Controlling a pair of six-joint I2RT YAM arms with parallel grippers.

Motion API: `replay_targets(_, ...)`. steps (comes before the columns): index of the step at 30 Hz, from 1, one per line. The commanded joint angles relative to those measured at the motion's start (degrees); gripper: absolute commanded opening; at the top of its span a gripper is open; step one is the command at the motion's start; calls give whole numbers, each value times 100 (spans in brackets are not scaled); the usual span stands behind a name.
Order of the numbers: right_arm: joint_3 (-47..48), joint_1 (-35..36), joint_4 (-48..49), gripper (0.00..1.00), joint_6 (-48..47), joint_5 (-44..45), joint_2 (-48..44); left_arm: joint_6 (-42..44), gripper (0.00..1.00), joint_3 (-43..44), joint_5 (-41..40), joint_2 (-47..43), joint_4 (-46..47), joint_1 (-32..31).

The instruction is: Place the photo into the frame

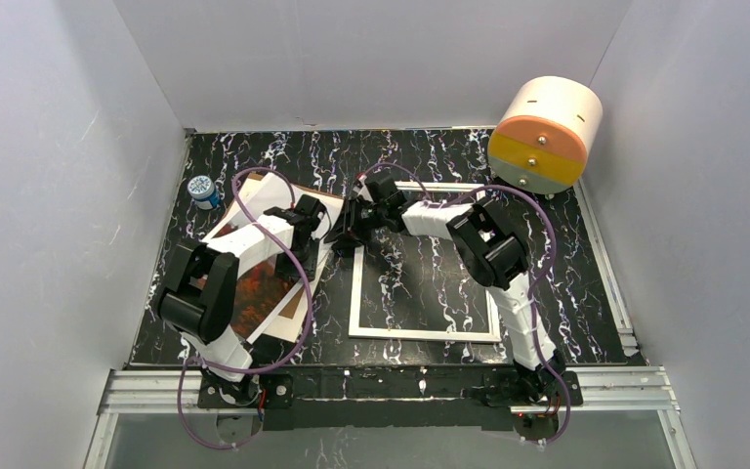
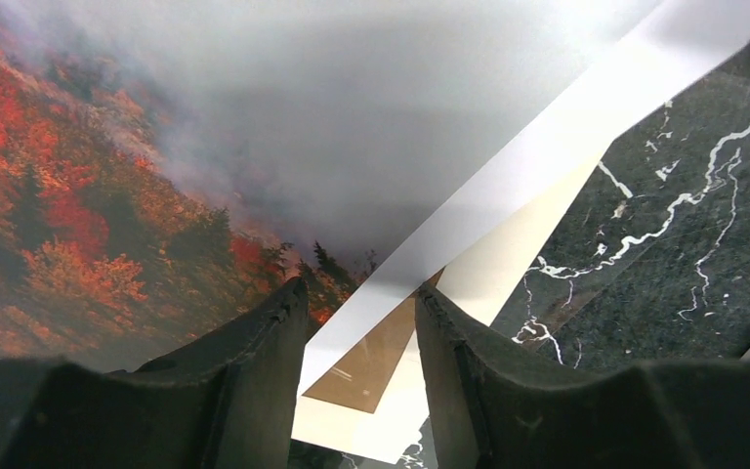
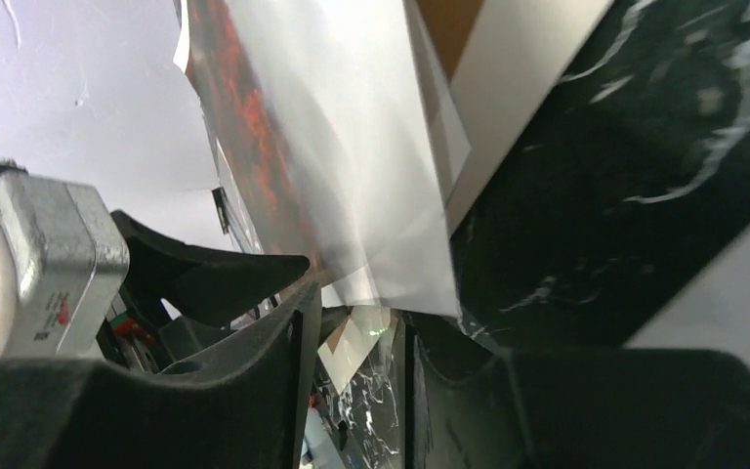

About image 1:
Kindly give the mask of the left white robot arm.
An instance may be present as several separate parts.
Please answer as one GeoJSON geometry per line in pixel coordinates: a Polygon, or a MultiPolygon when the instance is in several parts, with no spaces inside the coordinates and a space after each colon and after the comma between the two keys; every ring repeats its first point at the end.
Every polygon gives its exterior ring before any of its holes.
{"type": "Polygon", "coordinates": [[[196,350],[198,362],[230,382],[266,374],[286,365],[304,346],[300,338],[280,361],[252,367],[252,357],[230,322],[240,276],[277,259],[275,271],[295,274],[303,284],[307,308],[304,325],[313,317],[314,272],[319,252],[318,229],[329,223],[318,198],[301,196],[291,208],[271,207],[249,224],[209,242],[184,240],[172,251],[155,295],[158,317],[196,350]]]}

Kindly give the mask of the white picture frame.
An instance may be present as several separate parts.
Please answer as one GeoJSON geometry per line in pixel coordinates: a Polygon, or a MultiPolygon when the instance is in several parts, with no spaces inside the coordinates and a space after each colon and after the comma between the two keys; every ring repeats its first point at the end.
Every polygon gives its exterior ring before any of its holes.
{"type": "Polygon", "coordinates": [[[444,238],[378,228],[354,250],[351,337],[498,343],[497,308],[444,238]]]}

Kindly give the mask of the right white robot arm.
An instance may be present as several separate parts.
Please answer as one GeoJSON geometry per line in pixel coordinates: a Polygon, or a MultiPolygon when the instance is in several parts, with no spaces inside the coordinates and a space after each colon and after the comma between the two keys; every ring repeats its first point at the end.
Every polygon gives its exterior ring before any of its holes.
{"type": "Polygon", "coordinates": [[[562,356],[535,306],[535,283],[546,274],[529,271],[526,243],[498,199],[416,199],[400,191],[391,177],[376,174],[364,177],[360,189],[345,198],[326,239],[344,249],[364,244],[381,228],[452,241],[468,274],[492,298],[512,338],[515,364],[553,376],[563,372],[562,356]]]}

